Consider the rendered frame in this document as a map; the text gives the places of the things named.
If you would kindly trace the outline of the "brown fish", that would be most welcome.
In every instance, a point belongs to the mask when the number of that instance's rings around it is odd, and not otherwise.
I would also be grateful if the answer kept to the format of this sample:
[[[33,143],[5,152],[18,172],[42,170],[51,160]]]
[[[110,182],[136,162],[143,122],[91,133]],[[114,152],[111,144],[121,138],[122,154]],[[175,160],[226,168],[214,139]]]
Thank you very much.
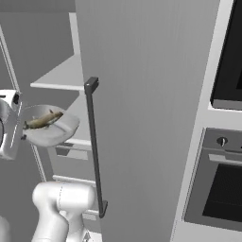
[[[63,116],[63,112],[53,112],[49,111],[49,114],[44,115],[40,118],[35,118],[30,121],[25,121],[25,130],[35,130],[44,127],[49,127],[51,124],[55,123],[58,119]]]

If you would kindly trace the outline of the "grey freezer door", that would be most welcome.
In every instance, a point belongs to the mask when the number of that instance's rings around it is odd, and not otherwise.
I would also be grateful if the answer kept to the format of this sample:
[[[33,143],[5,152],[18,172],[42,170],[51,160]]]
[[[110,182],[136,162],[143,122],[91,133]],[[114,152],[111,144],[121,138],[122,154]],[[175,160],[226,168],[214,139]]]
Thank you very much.
[[[76,0],[104,242],[169,242],[219,0]]]

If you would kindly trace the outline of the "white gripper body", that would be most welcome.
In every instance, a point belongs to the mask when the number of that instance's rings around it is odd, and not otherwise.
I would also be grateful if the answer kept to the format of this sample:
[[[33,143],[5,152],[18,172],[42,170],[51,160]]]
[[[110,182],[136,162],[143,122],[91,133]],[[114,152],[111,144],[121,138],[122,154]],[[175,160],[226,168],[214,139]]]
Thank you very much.
[[[0,100],[0,158],[14,160],[22,136],[23,103],[11,108]]]

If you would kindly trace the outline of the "black microwave oven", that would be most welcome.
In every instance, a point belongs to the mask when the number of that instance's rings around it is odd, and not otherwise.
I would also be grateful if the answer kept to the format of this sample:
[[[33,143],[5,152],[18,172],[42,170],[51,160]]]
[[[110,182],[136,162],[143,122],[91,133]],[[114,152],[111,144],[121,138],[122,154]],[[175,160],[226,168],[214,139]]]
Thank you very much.
[[[217,109],[242,111],[242,0],[233,0],[210,101]]]

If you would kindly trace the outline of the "grey freezer housing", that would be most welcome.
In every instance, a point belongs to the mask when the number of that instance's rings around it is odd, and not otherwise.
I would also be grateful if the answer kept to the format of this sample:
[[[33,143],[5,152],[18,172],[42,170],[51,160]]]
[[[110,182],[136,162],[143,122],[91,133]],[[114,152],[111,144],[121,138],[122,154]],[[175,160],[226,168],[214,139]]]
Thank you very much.
[[[77,116],[80,124],[56,145],[90,149],[83,91],[33,88],[30,84],[74,55],[80,55],[78,0],[0,0],[0,90],[16,90],[26,107],[53,105]],[[20,140],[14,160],[0,158],[0,242],[31,242],[39,221],[32,201],[41,182],[55,182],[48,147]],[[84,218],[95,242],[103,242],[100,217]]]

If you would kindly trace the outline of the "grey built-in oven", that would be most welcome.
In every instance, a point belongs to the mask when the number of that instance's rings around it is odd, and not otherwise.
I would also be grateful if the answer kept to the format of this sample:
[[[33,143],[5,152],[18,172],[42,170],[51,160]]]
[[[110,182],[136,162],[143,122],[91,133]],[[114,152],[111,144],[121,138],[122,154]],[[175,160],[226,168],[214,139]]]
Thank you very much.
[[[242,232],[242,131],[204,130],[184,221]]]

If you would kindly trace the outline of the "white appliance cabinet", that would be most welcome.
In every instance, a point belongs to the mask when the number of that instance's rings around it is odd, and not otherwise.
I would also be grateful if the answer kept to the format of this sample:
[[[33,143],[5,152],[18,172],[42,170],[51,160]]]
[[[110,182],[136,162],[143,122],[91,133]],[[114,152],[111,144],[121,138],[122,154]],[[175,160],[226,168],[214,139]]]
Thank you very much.
[[[242,130],[242,111],[215,109],[210,104],[233,0],[220,0],[209,57],[205,69],[193,133],[181,183],[177,211],[170,242],[242,242],[242,232],[204,226],[184,221],[193,175],[197,167],[199,144],[205,128]]]

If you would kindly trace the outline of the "clear meat container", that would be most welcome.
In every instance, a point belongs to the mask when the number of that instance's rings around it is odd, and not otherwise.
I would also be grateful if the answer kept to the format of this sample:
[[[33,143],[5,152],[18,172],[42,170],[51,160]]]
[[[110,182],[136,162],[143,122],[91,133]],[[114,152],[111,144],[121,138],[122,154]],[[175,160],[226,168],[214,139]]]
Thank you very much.
[[[29,106],[24,112],[24,123],[35,118],[49,114],[49,111],[63,112],[63,116],[49,127],[35,130],[25,130],[23,135],[32,145],[37,147],[54,147],[70,139],[78,129],[80,120],[77,116],[68,111],[53,105],[34,105]]]

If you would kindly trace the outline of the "white freezer rack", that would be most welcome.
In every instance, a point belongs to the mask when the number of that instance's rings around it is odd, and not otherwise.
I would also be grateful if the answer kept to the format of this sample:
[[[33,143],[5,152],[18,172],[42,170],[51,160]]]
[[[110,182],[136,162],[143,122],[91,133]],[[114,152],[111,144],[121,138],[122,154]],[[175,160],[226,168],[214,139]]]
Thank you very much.
[[[83,91],[84,78],[80,55],[74,55],[30,84],[33,88]]]

